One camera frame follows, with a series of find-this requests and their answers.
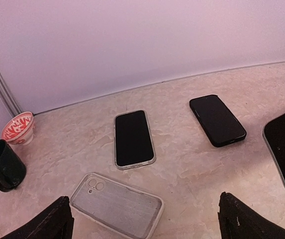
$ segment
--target mug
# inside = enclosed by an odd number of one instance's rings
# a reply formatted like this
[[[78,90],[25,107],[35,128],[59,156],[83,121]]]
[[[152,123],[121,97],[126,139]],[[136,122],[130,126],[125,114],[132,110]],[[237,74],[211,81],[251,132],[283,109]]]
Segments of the mug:
[[[0,139],[0,191],[15,189],[24,179],[26,167],[8,145]]]

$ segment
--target bowl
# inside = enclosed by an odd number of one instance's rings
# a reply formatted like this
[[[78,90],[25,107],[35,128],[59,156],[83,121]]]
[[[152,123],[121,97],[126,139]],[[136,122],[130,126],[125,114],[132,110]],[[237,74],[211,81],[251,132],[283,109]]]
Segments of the bowl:
[[[9,144],[27,145],[34,138],[34,128],[35,124],[32,112],[23,112],[7,123],[1,137]]]

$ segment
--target transparent phone case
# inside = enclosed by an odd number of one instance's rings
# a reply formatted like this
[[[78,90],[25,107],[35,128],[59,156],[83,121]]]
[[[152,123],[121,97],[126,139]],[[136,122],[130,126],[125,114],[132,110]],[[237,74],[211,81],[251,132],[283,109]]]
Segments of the transparent phone case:
[[[149,239],[164,209],[161,198],[97,173],[82,179],[70,204],[98,224],[129,239]]]
[[[129,164],[129,165],[126,165],[126,166],[119,166],[117,164],[117,159],[116,159],[116,118],[118,116],[130,114],[130,113],[134,113],[134,112],[136,112],[136,111],[126,112],[126,113],[117,115],[114,118],[114,120],[113,120],[113,125],[114,125],[114,127],[113,127],[114,128],[114,138],[113,138],[113,142],[114,142],[114,163],[115,163],[116,167],[119,170],[127,170],[127,169],[132,169],[132,168],[137,168],[137,167],[143,167],[143,166],[146,166],[146,165],[150,165],[150,164],[153,164],[156,161],[156,159],[157,159],[156,151],[154,150],[153,140],[152,140],[152,136],[151,136],[151,132],[150,132],[150,126],[149,126],[149,121],[148,121],[148,117],[147,117],[147,112],[143,111],[145,116],[146,116],[146,121],[147,121],[147,126],[148,126],[148,131],[149,131],[149,136],[150,136],[150,140],[151,140],[151,145],[152,145],[152,150],[153,150],[154,157],[151,160],[148,160],[148,161],[144,161],[144,162],[141,162],[141,163]]]

